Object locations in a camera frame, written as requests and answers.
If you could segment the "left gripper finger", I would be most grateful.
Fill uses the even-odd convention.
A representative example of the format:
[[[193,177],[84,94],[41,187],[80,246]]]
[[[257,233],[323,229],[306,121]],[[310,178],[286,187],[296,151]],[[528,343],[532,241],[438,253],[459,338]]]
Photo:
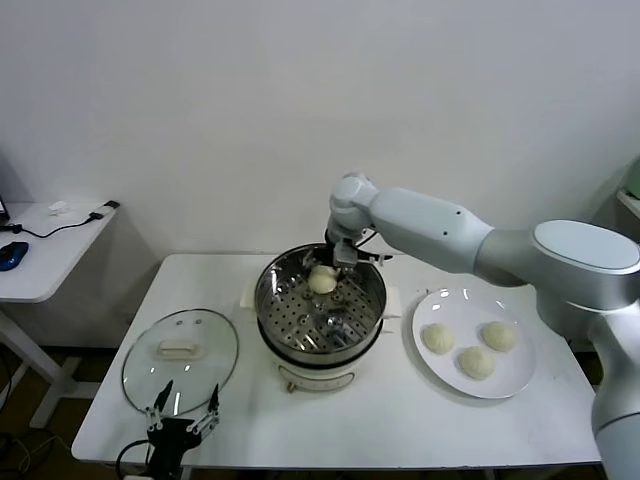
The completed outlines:
[[[187,431],[192,434],[210,434],[219,424],[219,385],[216,384],[205,414],[193,421]]]
[[[146,422],[147,422],[147,432],[153,432],[155,430],[161,430],[163,428],[162,424],[162,412],[165,408],[171,390],[173,388],[173,381],[169,380],[166,386],[158,393],[155,398],[154,403],[151,406],[147,406],[144,410]]]

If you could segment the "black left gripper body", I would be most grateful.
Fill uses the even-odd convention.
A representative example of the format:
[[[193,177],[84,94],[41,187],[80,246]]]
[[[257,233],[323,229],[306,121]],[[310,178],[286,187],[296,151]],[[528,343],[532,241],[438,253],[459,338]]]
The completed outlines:
[[[164,418],[162,428],[148,432],[153,452],[147,473],[152,479],[178,479],[184,454],[199,445],[199,434],[193,432],[193,420]]]

